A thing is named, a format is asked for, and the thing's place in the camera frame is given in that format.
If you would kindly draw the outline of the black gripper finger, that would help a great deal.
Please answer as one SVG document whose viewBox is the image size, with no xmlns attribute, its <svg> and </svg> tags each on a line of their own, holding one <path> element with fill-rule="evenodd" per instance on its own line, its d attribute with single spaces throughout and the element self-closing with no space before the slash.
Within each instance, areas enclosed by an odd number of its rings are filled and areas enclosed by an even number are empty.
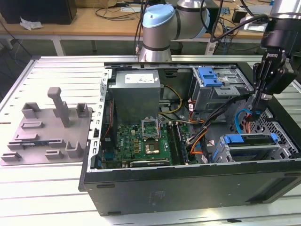
<svg viewBox="0 0 301 226">
<path fill-rule="evenodd" d="M 269 78 L 265 79 L 260 97 L 260 109 L 265 110 L 272 96 L 284 91 L 296 77 L 297 72 L 290 63 L 285 63 L 281 68 L 275 70 L 273 74 L 270 74 Z"/>
<path fill-rule="evenodd" d="M 253 100 L 253 110 L 260 110 L 260 99 L 261 99 L 261 63 L 256 63 L 253 66 L 253 83 L 254 89 L 256 90 L 255 98 Z"/>
</svg>

